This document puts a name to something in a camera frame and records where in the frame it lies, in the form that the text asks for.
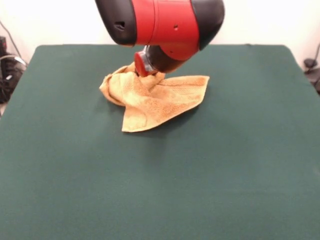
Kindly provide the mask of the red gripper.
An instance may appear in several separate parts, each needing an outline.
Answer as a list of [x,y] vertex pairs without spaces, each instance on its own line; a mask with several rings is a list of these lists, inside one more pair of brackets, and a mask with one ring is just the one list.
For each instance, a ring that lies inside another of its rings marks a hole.
[[134,54],[134,65],[136,73],[141,77],[146,77],[149,75],[147,70],[148,61],[144,51],[138,51]]

